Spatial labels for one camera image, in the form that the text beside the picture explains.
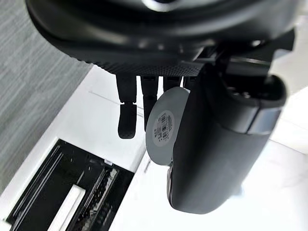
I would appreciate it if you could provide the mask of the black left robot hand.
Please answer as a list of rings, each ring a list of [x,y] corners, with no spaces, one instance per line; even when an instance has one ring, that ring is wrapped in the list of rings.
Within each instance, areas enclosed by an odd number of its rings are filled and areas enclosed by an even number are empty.
[[[292,51],[302,0],[28,0],[39,33],[116,76],[118,135],[136,132],[141,78],[147,152],[168,166],[178,211],[221,206],[258,159],[285,105],[269,74]]]

